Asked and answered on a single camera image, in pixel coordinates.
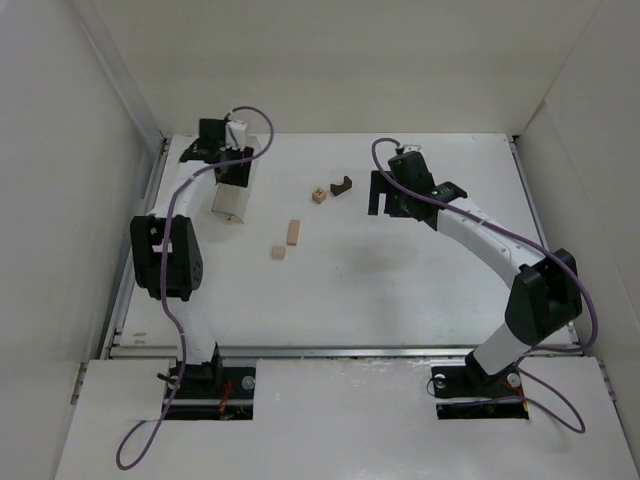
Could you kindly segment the dark brown arch block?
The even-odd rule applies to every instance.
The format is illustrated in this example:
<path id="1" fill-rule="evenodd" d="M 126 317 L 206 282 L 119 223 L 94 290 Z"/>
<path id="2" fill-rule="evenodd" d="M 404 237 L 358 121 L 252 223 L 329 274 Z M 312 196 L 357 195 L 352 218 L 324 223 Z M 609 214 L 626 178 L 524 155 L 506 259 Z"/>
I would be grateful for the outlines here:
<path id="1" fill-rule="evenodd" d="M 329 190 L 334 197 L 340 196 L 349 191 L 353 186 L 349 176 L 344 176 L 341 183 L 331 183 Z"/>

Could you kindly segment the clear plastic box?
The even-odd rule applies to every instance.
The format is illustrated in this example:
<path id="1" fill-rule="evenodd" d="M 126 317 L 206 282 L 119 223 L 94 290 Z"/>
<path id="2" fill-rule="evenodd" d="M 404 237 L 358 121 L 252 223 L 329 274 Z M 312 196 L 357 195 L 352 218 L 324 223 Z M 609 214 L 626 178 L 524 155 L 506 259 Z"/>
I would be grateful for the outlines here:
<path id="1" fill-rule="evenodd" d="M 257 169 L 256 161 L 217 169 L 217 189 L 211 212 L 225 221 L 230 215 L 235 217 L 233 223 L 243 223 Z"/>

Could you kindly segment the long light wood block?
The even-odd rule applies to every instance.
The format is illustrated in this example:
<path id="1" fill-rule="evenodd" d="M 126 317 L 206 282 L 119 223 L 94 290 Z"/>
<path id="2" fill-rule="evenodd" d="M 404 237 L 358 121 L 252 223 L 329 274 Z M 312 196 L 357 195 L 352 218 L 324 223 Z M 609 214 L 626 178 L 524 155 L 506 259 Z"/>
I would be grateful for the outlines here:
<path id="1" fill-rule="evenodd" d="M 286 244 L 289 246 L 296 246 L 300 236 L 301 221 L 298 219 L 292 219 L 289 222 L 286 236 Z"/>

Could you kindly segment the light wood cube block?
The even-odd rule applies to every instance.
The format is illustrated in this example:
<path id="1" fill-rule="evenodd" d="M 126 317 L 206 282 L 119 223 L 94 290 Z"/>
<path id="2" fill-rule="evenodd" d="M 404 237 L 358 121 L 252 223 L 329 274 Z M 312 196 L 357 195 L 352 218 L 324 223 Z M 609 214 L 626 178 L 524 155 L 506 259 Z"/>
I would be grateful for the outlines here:
<path id="1" fill-rule="evenodd" d="M 273 260 L 283 260 L 286 256 L 286 247 L 280 245 L 273 246 L 270 254 Z"/>

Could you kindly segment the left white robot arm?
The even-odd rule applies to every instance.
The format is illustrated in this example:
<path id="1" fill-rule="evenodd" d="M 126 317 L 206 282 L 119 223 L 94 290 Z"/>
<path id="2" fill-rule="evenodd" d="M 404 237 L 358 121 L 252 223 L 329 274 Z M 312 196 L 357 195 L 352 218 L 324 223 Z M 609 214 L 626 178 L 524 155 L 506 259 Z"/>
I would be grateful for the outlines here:
<path id="1" fill-rule="evenodd" d="M 181 399 L 219 398 L 230 380 L 213 334 L 195 314 L 204 260 L 194 218 L 211 198 L 211 213 L 243 222 L 253 182 L 250 159 L 259 148 L 248 130 L 247 122 L 230 117 L 200 120 L 198 136 L 178 159 L 168 199 L 130 222 L 136 282 L 178 329 L 182 357 L 163 379 Z"/>

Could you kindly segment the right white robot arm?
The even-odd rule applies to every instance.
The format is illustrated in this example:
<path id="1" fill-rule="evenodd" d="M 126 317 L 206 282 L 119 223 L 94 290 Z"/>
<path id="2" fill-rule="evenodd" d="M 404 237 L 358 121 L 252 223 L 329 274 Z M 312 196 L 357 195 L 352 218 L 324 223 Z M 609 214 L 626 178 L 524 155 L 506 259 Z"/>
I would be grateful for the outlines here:
<path id="1" fill-rule="evenodd" d="M 487 395 L 517 360 L 582 312 L 569 252 L 547 255 L 505 234 L 463 189 L 435 183 L 418 151 L 397 150 L 387 169 L 372 171 L 368 212 L 427 224 L 483 261 L 509 289 L 503 323 L 466 356 L 464 366 L 439 373 L 442 398 Z"/>

